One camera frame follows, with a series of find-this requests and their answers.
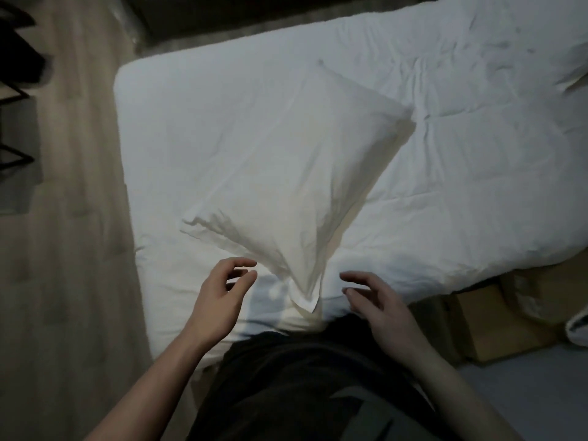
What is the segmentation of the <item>person's left hand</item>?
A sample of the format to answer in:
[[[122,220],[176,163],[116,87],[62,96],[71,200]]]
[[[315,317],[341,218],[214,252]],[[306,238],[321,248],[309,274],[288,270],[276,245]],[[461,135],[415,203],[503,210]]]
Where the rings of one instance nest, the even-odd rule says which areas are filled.
[[[202,283],[185,331],[204,352],[231,333],[239,317],[244,299],[229,295],[229,274],[232,271],[256,271],[256,265],[255,260],[248,258],[222,259]]]

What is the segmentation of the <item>person's right hand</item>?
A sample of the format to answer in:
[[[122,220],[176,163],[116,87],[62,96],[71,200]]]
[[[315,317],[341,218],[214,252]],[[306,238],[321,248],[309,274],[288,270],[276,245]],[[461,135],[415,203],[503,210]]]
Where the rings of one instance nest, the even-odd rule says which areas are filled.
[[[370,313],[360,315],[367,320],[375,341],[386,355],[413,369],[433,353],[408,306],[383,279],[361,271],[341,272],[339,277],[353,283],[342,289],[343,294],[345,288],[370,290]]]

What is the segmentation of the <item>person's left forearm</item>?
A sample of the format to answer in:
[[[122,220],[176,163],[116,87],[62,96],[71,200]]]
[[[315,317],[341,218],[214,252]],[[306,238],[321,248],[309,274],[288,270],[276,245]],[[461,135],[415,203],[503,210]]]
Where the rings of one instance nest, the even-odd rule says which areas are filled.
[[[225,336],[184,328],[84,441],[158,441],[196,366]]]

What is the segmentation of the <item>person's right forearm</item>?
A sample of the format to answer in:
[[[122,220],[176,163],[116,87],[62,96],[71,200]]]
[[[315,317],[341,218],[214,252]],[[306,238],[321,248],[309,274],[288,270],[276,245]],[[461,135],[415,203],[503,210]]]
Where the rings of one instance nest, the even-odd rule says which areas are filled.
[[[411,372],[445,422],[463,441],[523,441],[431,346],[386,352]]]

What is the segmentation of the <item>black shirt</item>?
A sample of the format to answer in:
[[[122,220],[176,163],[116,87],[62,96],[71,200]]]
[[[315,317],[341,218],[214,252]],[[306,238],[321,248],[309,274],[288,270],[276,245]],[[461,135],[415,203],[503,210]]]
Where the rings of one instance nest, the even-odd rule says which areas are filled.
[[[225,354],[187,441],[340,441],[360,402],[331,399],[362,387],[443,441],[462,441],[384,354],[366,321],[348,315],[317,334],[264,332]]]

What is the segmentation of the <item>grey trousers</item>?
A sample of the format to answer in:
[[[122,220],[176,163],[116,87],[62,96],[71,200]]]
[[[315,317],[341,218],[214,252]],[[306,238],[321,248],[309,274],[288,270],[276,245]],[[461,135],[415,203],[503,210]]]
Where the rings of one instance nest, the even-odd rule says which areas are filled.
[[[360,402],[340,441],[443,441],[393,404],[362,387],[345,387],[330,398]]]

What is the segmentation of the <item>white pillow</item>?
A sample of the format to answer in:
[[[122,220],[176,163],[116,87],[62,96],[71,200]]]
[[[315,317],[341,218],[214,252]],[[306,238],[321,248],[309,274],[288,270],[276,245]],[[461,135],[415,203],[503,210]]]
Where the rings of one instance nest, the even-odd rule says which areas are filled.
[[[413,108],[321,61],[255,94],[234,168],[187,209],[180,231],[255,259],[314,312],[329,244],[415,129]]]

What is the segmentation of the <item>brown cardboard box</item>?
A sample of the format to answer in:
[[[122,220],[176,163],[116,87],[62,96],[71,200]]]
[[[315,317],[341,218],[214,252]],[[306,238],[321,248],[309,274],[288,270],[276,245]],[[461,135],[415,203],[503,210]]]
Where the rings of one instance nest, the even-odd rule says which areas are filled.
[[[524,318],[564,324],[588,305],[588,248],[560,264],[505,273],[499,282],[507,304]]]
[[[554,345],[563,324],[524,318],[507,304],[500,282],[446,297],[453,340],[462,357],[490,363]]]

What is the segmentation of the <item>white sheeted mattress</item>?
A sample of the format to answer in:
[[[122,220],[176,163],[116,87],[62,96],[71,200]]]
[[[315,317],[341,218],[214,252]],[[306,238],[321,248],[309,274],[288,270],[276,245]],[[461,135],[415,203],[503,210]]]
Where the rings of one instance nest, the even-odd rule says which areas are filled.
[[[336,36],[316,40],[280,30],[227,42],[142,58],[120,68],[114,83],[123,175],[134,233],[146,333],[157,358],[185,326],[210,270],[229,252],[179,230],[180,214],[211,190],[220,171],[233,168],[231,156],[245,148],[233,138],[239,104],[256,86],[290,68],[323,62],[348,79],[381,95],[409,103],[401,76],[383,45],[345,42]],[[416,252],[401,251],[395,237],[408,213],[393,209],[386,194],[415,178],[404,163],[416,141],[408,140],[393,159],[342,242],[327,262],[319,306],[307,313],[290,298],[285,281],[258,266],[258,280],[246,295],[229,336],[203,356],[195,377],[219,364],[232,344],[266,332],[316,332],[343,316],[339,272],[378,274],[408,303],[443,290],[440,278]]]

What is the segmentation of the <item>white duvet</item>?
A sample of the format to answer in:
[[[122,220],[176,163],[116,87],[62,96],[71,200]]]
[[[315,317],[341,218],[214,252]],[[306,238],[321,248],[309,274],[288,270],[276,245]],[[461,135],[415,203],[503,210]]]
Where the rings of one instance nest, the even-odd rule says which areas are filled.
[[[514,0],[439,0],[335,21],[345,76],[415,107],[416,130],[328,262],[321,316],[349,311],[339,272],[378,274],[409,302],[588,246],[588,89],[532,65]]]

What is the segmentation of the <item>white plastic bag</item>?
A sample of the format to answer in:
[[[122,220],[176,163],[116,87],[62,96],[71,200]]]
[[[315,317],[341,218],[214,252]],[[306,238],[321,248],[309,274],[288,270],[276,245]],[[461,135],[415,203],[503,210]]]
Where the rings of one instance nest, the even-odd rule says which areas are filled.
[[[564,331],[570,343],[588,348],[588,304],[567,321]]]

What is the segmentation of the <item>black metal frame furniture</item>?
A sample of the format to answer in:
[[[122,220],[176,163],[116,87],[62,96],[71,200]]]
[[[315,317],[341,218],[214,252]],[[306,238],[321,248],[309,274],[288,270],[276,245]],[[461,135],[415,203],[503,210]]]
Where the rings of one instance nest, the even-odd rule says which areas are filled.
[[[35,162],[35,157],[7,144],[6,110],[23,101],[32,100],[28,89],[42,85],[50,72],[50,57],[38,51],[21,33],[38,27],[32,14],[9,0],[0,0],[0,90],[11,93],[0,96],[0,179],[9,171],[19,170]]]

